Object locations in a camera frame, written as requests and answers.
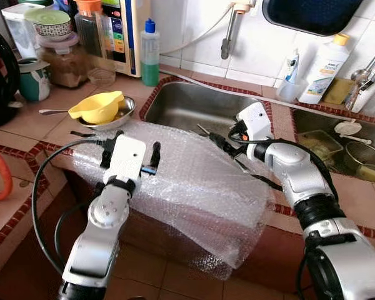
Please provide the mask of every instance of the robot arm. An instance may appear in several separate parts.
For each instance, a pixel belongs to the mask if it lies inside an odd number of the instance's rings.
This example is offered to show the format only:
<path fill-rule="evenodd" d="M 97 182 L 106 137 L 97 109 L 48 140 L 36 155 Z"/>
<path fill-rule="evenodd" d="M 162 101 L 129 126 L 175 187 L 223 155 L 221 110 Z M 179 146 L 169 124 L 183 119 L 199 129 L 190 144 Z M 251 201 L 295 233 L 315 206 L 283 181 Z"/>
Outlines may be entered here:
<path fill-rule="evenodd" d="M 247 147 L 248 158 L 260 159 L 273 171 L 297 214 L 318 299 L 375 299 L 375 249 L 346 218 L 310 154 L 283 140 L 267 140 L 271 124 L 259 102 L 237 120 L 242 132 L 235 133 L 254 141 Z"/>
<path fill-rule="evenodd" d="M 105 187 L 88 209 L 84 232 L 72 247 L 62 274 L 60 300 L 101 300 L 119 251 L 118 238 L 129 215 L 129 200 L 140 186 L 140 173 L 146 145 L 120 134 L 103 152 Z M 155 174 L 159 143 L 153 150 L 151 166 Z"/>

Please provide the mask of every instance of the green mug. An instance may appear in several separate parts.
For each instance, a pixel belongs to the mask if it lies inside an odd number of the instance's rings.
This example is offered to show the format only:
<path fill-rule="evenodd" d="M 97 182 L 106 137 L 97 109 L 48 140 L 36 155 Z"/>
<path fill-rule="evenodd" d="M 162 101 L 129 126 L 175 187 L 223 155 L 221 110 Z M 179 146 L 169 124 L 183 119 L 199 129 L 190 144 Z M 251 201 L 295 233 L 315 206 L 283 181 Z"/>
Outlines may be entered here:
<path fill-rule="evenodd" d="M 50 65 L 38 58 L 24 58 L 18 61 L 21 80 L 19 92 L 29 102 L 46 99 L 50 94 L 47 67 Z"/>

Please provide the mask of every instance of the yellow funnel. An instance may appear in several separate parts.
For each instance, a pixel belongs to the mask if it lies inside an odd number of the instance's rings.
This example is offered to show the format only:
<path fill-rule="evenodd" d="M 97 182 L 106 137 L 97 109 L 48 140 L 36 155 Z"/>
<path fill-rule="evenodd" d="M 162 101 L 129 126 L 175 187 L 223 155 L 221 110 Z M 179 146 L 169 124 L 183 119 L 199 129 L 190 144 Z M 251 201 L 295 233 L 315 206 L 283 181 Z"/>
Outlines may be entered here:
<path fill-rule="evenodd" d="M 83 99 L 68 113 L 73 119 L 82 117 L 91 124 L 111 122 L 118 112 L 118 103 L 124 100 L 123 92 L 102 92 Z"/>

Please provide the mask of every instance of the metal bowl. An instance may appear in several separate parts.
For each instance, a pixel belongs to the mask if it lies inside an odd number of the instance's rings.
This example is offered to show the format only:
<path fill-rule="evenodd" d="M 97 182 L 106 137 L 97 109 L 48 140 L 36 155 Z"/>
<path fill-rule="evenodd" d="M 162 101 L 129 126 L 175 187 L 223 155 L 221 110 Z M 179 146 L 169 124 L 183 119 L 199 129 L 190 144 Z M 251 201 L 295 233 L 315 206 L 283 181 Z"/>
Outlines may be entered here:
<path fill-rule="evenodd" d="M 118 112 L 114 120 L 106 124 L 91 124 L 86 122 L 81 117 L 77 119 L 80 125 L 97 131 L 113 130 L 121 127 L 123 124 L 129 121 L 133 111 L 135 110 L 135 101 L 130 97 L 124 97 L 124 101 L 119 103 Z"/>
<path fill-rule="evenodd" d="M 363 164 L 375 165 L 375 148 L 362 142 L 348 142 L 344 148 L 344 163 L 352 170 Z"/>

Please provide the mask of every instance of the sink basin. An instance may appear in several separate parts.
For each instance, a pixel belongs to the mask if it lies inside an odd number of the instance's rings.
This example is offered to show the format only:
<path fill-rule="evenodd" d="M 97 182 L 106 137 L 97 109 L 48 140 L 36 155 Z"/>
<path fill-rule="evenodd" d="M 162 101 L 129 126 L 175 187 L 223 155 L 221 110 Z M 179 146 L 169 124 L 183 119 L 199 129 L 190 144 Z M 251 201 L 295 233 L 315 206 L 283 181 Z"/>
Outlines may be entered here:
<path fill-rule="evenodd" d="M 338 123 L 343 122 L 340 119 L 334 117 L 326 117 L 319 114 L 302 111 L 300 109 L 295 109 L 293 111 L 293 119 L 296 123 L 298 134 L 314 130 L 323 130 L 332 138 L 334 138 L 340 145 L 342 145 L 343 148 L 349 141 L 352 141 L 351 139 L 347 139 L 345 137 L 339 137 L 339 135 L 335 133 L 334 127 Z M 370 139 L 372 141 L 371 146 L 375 148 L 375 124 L 364 121 L 357 122 L 361 124 L 362 129 L 357 134 L 354 134 L 354 136 L 357 138 Z M 355 176 L 356 172 L 349 169 L 344 164 L 344 153 L 345 151 L 343 149 L 343 151 L 340 151 L 333 156 L 333 160 L 335 163 L 333 166 L 330 166 L 330 170 L 350 176 Z"/>
<path fill-rule="evenodd" d="M 164 84 L 147 110 L 144 120 L 202 134 L 199 123 L 228 136 L 236 114 L 257 102 L 253 97 L 235 96 L 186 82 Z"/>

